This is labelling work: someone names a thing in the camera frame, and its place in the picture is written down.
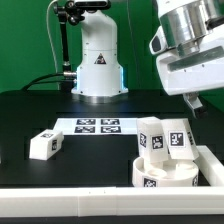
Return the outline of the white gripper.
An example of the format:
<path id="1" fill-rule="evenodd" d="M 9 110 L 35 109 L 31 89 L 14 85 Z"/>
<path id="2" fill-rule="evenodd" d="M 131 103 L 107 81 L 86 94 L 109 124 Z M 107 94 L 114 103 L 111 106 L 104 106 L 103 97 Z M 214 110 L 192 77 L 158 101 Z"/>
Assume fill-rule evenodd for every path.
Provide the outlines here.
<path id="1" fill-rule="evenodd" d="M 201 118 L 204 106 L 198 91 L 224 87 L 224 26 L 214 28 L 199 41 L 199 51 L 181 58 L 177 49 L 169 49 L 162 27 L 149 44 L 156 55 L 156 67 L 168 95 L 183 95 L 195 118 Z"/>

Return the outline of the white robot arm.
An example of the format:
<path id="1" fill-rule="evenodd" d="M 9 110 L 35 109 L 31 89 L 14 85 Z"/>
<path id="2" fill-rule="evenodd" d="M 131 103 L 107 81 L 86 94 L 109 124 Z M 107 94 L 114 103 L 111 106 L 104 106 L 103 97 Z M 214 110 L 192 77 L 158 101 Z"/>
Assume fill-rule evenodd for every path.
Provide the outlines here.
<path id="1" fill-rule="evenodd" d="M 155 0 L 160 26 L 149 43 L 163 89 L 181 95 L 196 118 L 199 93 L 224 87 L 224 14 L 219 0 Z M 117 27 L 103 11 L 110 0 L 73 0 L 81 21 L 83 57 L 73 90 L 98 102 L 125 93 L 117 61 Z"/>

